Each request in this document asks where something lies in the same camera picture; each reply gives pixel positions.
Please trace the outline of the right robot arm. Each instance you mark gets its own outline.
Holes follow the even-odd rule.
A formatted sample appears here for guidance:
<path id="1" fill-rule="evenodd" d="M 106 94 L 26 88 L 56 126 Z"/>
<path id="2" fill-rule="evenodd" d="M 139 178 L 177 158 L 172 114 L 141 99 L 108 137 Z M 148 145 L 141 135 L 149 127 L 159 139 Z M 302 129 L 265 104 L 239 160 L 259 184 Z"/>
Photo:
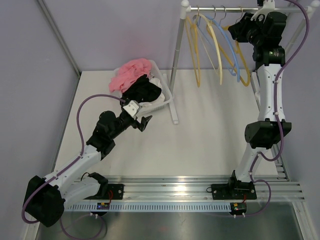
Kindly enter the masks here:
<path id="1" fill-rule="evenodd" d="M 271 11 L 265 14 L 246 12 L 228 31 L 239 43 L 253 45 L 253 60 L 259 78 L 260 107 L 256 122 L 249 123 L 244 132 L 247 143 L 238 167 L 227 184 L 212 185 L 215 200 L 255 200 L 253 175 L 265 153 L 273 145 L 283 144 L 292 124 L 286 121 L 282 106 L 282 76 L 286 64 L 285 49 L 280 45 L 287 16 Z"/>

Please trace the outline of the pink t shirt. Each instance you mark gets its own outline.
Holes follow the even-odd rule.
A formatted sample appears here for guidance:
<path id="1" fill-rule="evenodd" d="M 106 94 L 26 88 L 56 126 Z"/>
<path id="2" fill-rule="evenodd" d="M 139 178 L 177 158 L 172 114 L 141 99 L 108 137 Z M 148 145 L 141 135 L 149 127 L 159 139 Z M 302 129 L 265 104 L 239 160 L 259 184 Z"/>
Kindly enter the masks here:
<path id="1" fill-rule="evenodd" d="M 118 91 L 126 92 L 137 79 L 143 75 L 149 75 L 152 69 L 152 63 L 146 58 L 130 60 L 122 65 L 117 74 L 111 79 L 108 85 L 111 93 Z"/>

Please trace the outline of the white printed t shirt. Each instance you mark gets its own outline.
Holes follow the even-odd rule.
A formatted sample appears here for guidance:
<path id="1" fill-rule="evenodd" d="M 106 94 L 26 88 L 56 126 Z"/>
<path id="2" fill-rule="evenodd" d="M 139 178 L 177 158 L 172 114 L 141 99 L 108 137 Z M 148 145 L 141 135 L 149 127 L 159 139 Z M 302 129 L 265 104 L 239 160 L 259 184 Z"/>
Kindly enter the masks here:
<path id="1" fill-rule="evenodd" d="M 143 102 L 140 102 L 139 104 L 142 106 L 142 108 L 148 108 L 148 107 L 151 107 L 153 105 L 158 105 L 158 104 L 161 104 L 165 101 L 165 95 L 163 93 L 163 86 L 161 84 L 161 81 L 159 78 L 151 78 L 149 80 L 150 83 L 154 84 L 155 86 L 157 86 L 158 88 L 161 89 L 161 93 L 160 95 L 158 96 L 158 98 L 154 101 L 143 101 Z"/>

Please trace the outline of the black t shirt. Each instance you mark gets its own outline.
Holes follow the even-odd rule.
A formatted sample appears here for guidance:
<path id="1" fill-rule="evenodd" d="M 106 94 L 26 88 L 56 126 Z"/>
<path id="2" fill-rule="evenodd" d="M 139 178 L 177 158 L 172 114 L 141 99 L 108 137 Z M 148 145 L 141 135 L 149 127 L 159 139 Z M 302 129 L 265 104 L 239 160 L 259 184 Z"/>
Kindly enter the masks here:
<path id="1" fill-rule="evenodd" d="M 146 74 L 140 76 L 121 96 L 123 100 L 134 100 L 138 103 L 152 102 L 161 94 L 161 89 L 150 83 Z"/>

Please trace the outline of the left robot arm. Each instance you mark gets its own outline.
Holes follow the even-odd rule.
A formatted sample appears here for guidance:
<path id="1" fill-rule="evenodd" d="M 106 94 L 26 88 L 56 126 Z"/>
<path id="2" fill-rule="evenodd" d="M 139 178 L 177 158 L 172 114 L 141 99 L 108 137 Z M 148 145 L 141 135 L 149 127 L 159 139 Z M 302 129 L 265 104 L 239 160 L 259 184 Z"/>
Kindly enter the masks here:
<path id="1" fill-rule="evenodd" d="M 21 218 L 27 224 L 54 225 L 65 209 L 88 198 L 103 199 L 108 194 L 108 180 L 94 172 L 88 179 L 75 182 L 81 173 L 102 161 L 115 147 L 115 138 L 129 127 L 143 132 L 151 116 L 138 120 L 142 108 L 135 100 L 121 100 L 121 113 L 116 116 L 108 110 L 100 114 L 91 137 L 81 138 L 80 152 L 44 177 L 34 176 L 29 180 Z"/>

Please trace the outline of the light blue hanger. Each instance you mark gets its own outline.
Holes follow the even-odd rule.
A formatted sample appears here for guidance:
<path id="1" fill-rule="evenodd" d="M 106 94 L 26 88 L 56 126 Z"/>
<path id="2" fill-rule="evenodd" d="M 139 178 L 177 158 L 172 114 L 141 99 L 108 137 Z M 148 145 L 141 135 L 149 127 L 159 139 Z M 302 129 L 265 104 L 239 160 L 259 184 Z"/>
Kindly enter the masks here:
<path id="1" fill-rule="evenodd" d="M 211 50 L 213 50 L 216 53 L 216 48 L 215 48 L 214 42 L 212 40 L 211 33 L 209 32 L 209 28 L 207 27 L 205 20 L 200 17 L 198 19 L 198 21 L 196 21 L 196 16 L 197 15 L 193 16 L 193 20 L 194 20 L 194 23 L 196 24 L 196 28 L 197 28 L 197 32 L 199 33 L 200 40 L 203 44 L 204 50 L 205 50 L 207 57 L 212 65 L 212 68 L 214 69 L 215 73 L 219 76 L 219 65 L 217 65 L 217 68 L 215 68 L 215 65 L 213 64 L 211 56 L 207 50 L 207 46 L 208 46 L 208 47 L 210 47 Z M 226 53 L 226 51 L 224 50 L 224 48 L 221 46 L 221 44 L 219 43 L 219 41 L 217 39 L 219 50 L 220 50 L 220 55 L 221 55 L 222 66 L 224 66 L 224 64 L 228 65 L 227 70 L 229 71 L 229 73 L 232 76 L 236 77 L 236 80 L 238 83 L 241 82 L 242 77 L 240 74 L 240 66 L 239 66 L 239 62 L 238 62 L 238 58 L 237 58 L 237 51 L 235 50 L 234 45 L 232 44 L 232 41 L 230 40 L 230 38 L 227 36 L 225 27 L 223 27 L 221 25 L 221 20 L 218 22 L 215 20 L 215 17 L 213 17 L 213 16 L 208 16 L 208 15 L 204 15 L 204 16 L 207 17 L 208 20 L 211 21 L 213 30 L 214 30 L 214 27 L 217 28 L 218 32 L 222 35 L 223 39 L 225 40 L 225 42 L 230 50 L 231 57 L 233 60 L 231 60 L 229 58 L 229 55 Z"/>

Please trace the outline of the yellow hanger front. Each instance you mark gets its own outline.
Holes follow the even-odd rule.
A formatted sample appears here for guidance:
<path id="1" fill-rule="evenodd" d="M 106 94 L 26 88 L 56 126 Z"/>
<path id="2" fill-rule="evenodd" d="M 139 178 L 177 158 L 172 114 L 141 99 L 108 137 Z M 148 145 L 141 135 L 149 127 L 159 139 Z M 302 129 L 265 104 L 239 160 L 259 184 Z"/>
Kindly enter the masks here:
<path id="1" fill-rule="evenodd" d="M 201 68 L 200 68 L 200 56 L 198 49 L 198 31 L 196 24 L 192 22 L 189 16 L 186 16 L 185 30 L 188 39 L 190 55 L 193 65 L 193 71 L 195 75 L 196 85 L 199 88 L 201 86 Z"/>

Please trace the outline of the cream plastic hanger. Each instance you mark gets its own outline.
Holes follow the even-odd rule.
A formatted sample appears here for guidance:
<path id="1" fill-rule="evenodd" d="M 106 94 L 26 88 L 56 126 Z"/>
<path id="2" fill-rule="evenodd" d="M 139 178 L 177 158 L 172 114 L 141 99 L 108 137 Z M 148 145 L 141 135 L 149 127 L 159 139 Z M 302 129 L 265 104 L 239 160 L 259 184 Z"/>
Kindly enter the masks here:
<path id="1" fill-rule="evenodd" d="M 220 48 L 219 48 L 219 43 L 215 34 L 215 31 L 212 27 L 212 22 L 210 20 L 208 20 L 207 17 L 205 17 L 203 14 L 200 13 L 200 8 L 197 8 L 197 14 L 195 17 L 195 21 L 197 22 L 199 18 L 202 18 L 205 22 L 206 22 L 206 26 L 209 29 L 209 32 L 211 33 L 211 38 L 213 40 L 214 46 L 215 46 L 215 50 L 216 50 L 216 55 L 217 55 L 217 60 L 218 60 L 218 76 L 219 76 L 219 84 L 222 85 L 223 84 L 223 64 L 222 64 L 222 58 L 221 58 L 221 52 L 220 52 Z"/>

